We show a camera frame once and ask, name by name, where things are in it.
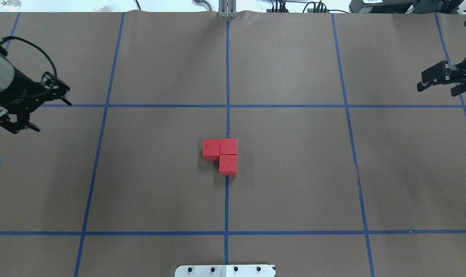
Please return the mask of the red block two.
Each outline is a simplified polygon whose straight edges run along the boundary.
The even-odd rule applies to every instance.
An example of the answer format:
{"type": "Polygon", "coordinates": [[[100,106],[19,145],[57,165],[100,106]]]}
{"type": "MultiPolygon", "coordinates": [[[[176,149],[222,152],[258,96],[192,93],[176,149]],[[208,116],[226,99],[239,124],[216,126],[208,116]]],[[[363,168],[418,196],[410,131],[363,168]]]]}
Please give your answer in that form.
{"type": "Polygon", "coordinates": [[[203,140],[202,157],[205,161],[218,161],[220,157],[220,140],[203,140]]]}

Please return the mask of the red block three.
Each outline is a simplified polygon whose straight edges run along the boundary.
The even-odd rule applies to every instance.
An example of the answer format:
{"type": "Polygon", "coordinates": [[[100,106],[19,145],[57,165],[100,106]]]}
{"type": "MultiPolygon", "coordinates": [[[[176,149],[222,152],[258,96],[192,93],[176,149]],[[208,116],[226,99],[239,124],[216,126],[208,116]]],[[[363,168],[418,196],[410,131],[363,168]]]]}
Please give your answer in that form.
{"type": "Polygon", "coordinates": [[[236,138],[221,138],[219,140],[219,154],[220,155],[237,155],[238,154],[238,141],[236,138]]]}

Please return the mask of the red block one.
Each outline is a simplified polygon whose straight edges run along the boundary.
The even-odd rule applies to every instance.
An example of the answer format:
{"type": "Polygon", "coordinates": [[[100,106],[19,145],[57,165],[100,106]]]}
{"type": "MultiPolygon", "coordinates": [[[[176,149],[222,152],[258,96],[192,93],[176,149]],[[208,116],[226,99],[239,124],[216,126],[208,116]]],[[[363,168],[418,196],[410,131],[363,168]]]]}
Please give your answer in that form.
{"type": "Polygon", "coordinates": [[[224,176],[237,174],[237,155],[221,154],[219,156],[219,174],[224,176]]]}

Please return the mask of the black power box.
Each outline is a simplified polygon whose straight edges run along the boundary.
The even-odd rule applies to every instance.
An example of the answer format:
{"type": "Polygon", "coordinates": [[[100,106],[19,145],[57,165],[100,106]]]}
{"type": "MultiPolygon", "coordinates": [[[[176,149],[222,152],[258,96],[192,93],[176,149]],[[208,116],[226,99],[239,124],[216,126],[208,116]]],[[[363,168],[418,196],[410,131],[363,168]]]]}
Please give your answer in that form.
{"type": "Polygon", "coordinates": [[[351,0],[351,13],[393,14],[406,13],[413,5],[413,0],[351,0]]]}

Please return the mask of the brown paper mat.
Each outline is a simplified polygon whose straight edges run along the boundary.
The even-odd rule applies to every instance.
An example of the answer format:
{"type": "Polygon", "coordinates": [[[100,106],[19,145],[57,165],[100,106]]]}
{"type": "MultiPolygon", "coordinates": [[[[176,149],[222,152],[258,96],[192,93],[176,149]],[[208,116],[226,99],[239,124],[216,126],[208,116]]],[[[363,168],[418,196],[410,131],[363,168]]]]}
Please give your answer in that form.
{"type": "Polygon", "coordinates": [[[465,20],[0,12],[73,102],[0,127],[0,277],[466,277],[465,20]]]}

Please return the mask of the aluminium frame post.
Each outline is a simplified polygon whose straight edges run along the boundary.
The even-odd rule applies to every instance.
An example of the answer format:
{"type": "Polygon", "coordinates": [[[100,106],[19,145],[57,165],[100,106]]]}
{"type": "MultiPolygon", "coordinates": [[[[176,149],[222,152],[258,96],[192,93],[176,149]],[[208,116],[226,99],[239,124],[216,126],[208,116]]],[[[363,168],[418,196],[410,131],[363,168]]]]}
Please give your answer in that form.
{"type": "Polygon", "coordinates": [[[236,0],[218,0],[219,18],[236,18],[237,17],[236,0]]]}

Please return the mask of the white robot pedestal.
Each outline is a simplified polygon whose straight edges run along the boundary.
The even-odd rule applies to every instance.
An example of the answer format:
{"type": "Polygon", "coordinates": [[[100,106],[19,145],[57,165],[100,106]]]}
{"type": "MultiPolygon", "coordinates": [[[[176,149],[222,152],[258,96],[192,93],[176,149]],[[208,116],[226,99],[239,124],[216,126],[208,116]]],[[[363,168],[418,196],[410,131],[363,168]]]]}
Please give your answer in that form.
{"type": "Polygon", "coordinates": [[[175,277],[275,277],[276,268],[268,264],[182,265],[175,277]]]}

